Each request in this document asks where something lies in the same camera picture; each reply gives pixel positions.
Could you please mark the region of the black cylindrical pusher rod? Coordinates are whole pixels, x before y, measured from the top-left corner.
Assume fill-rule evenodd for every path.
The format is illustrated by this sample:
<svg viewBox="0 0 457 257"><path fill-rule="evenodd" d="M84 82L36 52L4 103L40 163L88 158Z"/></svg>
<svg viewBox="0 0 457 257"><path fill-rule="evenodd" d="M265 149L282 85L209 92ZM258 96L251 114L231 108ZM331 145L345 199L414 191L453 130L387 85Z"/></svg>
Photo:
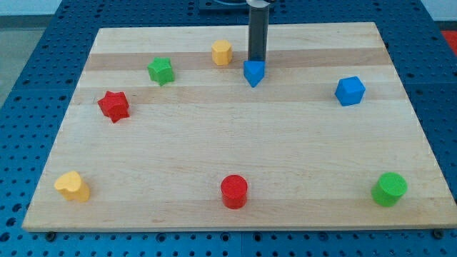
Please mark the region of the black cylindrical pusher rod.
<svg viewBox="0 0 457 257"><path fill-rule="evenodd" d="M248 60L265 61L268 38L270 3L264 0L247 0L248 15Z"/></svg>

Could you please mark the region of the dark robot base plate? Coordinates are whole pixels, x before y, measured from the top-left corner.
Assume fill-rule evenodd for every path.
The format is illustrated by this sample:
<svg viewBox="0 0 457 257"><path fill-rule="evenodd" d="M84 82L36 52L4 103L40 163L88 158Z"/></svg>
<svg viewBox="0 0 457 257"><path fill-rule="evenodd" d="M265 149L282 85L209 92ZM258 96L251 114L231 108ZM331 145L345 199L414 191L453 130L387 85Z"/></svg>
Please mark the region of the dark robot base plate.
<svg viewBox="0 0 457 257"><path fill-rule="evenodd" d="M276 0L198 0L196 6L200 14L249 14L254 12L268 16Z"/></svg>

